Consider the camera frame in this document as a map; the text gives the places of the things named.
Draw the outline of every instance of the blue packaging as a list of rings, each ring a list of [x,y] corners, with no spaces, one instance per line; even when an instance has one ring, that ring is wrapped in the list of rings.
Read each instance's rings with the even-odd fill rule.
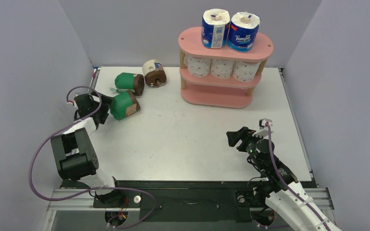
[[[228,47],[238,52],[250,51],[259,31],[259,23],[260,18],[254,14],[235,14],[230,22]]]
[[[205,11],[202,17],[202,44],[206,48],[225,46],[229,32],[229,13],[222,9]]]

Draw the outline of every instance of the shelf bottom board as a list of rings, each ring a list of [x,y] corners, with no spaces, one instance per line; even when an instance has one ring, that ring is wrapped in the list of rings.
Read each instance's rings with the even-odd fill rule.
[[[249,105],[252,100],[252,96],[248,96],[247,92],[247,89],[186,83],[186,89],[181,90],[181,95],[188,103],[218,107],[243,108]]]

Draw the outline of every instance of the white tabletop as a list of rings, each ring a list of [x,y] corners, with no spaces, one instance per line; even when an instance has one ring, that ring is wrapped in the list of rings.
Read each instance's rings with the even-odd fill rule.
[[[167,84],[145,86],[141,110],[117,121],[110,115],[91,136],[102,170],[118,180],[242,181],[259,176],[247,153],[228,146],[226,132],[258,129],[273,120],[275,155],[301,181],[311,180],[306,159],[277,68],[265,68],[252,103],[230,109],[185,102],[178,67],[165,67]],[[95,89],[108,96],[121,72],[140,67],[102,67]]]

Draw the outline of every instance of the pink rack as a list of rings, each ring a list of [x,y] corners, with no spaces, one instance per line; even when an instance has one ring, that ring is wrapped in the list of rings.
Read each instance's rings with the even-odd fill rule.
[[[267,59],[273,52],[272,41],[264,34],[258,33],[249,52],[239,53],[227,46],[220,49],[205,48],[201,42],[201,27],[192,27],[183,31],[178,43],[180,47],[181,95],[189,103],[243,108],[250,104],[253,90],[262,78],[262,71]],[[248,63],[260,63],[251,82],[240,82],[232,76],[228,79],[207,75],[194,77],[184,64],[185,55],[198,58],[237,60]]]

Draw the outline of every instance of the gray wall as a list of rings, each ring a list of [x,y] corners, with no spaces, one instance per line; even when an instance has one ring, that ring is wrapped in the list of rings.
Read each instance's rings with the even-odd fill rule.
[[[42,140],[72,122],[67,91],[88,84],[91,64],[56,0],[0,0],[0,231],[36,231],[47,202],[29,189]],[[47,145],[34,171],[50,196],[60,178]]]
[[[284,74],[338,226],[370,231],[370,1],[323,0]]]
[[[179,65],[179,34],[201,26],[205,10],[249,11],[275,46],[267,66],[284,67],[321,0],[59,0],[96,65]]]

